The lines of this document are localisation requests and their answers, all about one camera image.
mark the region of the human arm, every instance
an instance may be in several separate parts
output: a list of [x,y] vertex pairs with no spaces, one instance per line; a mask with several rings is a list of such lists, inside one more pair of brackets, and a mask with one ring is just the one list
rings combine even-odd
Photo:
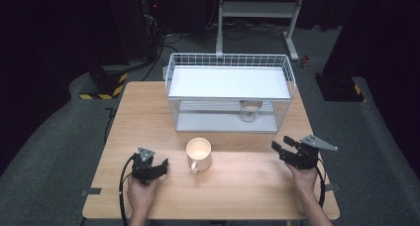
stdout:
[[130,226],[144,226],[152,204],[154,203],[158,178],[154,179],[149,185],[142,185],[140,182],[128,176],[128,192],[130,204],[133,208],[133,214],[130,219]]
[[297,169],[286,164],[290,169],[300,204],[311,226],[333,225],[318,203],[314,193],[318,172],[315,169]]

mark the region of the human hand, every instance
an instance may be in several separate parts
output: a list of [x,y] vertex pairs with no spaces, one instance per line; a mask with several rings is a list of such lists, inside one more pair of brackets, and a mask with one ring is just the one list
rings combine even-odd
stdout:
[[149,209],[155,200],[158,178],[154,179],[149,185],[142,185],[137,179],[129,175],[128,182],[127,196],[133,208],[130,225],[144,225]]
[[315,169],[297,169],[286,165],[291,171],[296,190],[300,193],[313,193],[318,172]]

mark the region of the white mug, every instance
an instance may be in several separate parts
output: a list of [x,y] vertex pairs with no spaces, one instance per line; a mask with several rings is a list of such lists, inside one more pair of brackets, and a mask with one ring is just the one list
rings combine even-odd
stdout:
[[186,145],[188,165],[191,173],[198,170],[206,170],[211,166],[211,144],[203,138],[195,138]]

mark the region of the white wire basket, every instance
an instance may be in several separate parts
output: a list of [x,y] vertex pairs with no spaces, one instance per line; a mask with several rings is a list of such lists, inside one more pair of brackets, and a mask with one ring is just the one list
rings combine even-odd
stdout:
[[[165,89],[177,131],[276,133],[296,83],[285,55],[173,54]],[[260,104],[255,119],[241,102]]]

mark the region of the wire grid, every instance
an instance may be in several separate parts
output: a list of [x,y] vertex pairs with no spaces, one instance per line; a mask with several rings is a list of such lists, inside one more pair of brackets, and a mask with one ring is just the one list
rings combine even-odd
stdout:
[[[281,67],[286,80],[289,100],[284,101],[272,101],[272,110],[275,118],[275,125],[277,131],[279,130],[290,102],[294,96],[296,90],[296,83],[294,74],[288,59],[285,55],[228,55],[222,54],[172,54],[169,59],[165,85],[166,93],[169,94],[172,75],[177,65],[182,66],[264,66],[264,67]],[[175,126],[177,125],[180,100],[170,100],[170,108],[174,118]]]

